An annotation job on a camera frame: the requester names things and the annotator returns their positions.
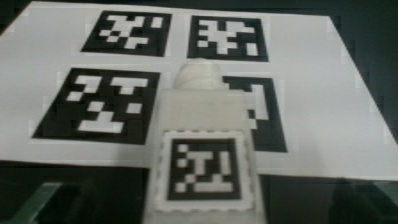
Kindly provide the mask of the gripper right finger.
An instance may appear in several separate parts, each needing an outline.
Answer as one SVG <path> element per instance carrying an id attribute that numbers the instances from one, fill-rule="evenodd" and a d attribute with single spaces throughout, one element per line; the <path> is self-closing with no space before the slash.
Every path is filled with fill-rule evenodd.
<path id="1" fill-rule="evenodd" d="M 354 184 L 351 224 L 398 224 L 398 182 Z"/>

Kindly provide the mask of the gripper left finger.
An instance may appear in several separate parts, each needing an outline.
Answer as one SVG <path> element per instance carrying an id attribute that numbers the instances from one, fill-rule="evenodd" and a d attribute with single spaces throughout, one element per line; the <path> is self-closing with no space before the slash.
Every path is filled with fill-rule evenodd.
<path id="1" fill-rule="evenodd" d="M 61 189 L 61 182 L 45 182 L 6 224 L 40 224 L 38 216 Z"/>

